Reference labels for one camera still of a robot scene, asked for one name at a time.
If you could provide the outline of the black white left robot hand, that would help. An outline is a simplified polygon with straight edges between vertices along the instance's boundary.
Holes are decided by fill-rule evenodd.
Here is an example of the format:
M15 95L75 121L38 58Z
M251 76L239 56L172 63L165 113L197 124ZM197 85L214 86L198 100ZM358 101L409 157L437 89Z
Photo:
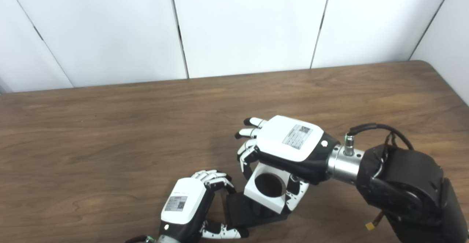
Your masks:
M197 243L200 239L248 238L246 228L206 218L220 189L236 193L231 176L218 170L200 170L180 178L161 211L158 243Z

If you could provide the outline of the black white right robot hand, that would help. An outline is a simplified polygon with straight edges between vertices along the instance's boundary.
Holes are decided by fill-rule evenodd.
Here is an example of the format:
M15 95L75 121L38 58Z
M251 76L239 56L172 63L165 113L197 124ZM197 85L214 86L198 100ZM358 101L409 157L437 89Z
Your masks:
M328 160L340 142L315 124L277 115L269 120L256 117L244 120L245 128L235 137L247 140L237 152L244 177L253 175L251 163L288 173L286 194L277 207L255 196L254 201L278 214L290 214L310 184L327 181Z

